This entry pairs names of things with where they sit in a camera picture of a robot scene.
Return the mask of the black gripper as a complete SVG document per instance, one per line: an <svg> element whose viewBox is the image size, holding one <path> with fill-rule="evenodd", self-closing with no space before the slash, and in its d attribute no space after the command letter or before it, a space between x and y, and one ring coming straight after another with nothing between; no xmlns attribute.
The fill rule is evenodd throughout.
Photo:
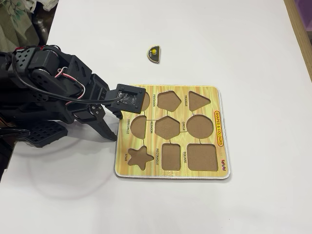
<svg viewBox="0 0 312 234"><path fill-rule="evenodd" d="M104 100L110 90L106 82L85 65L77 56L62 55L62 83L65 84L64 96L79 100ZM63 101L62 121L89 122L89 125L103 138L116 141L116 134L104 120L105 111L100 103L77 103ZM107 107L118 119L123 119L120 109Z"/></svg>

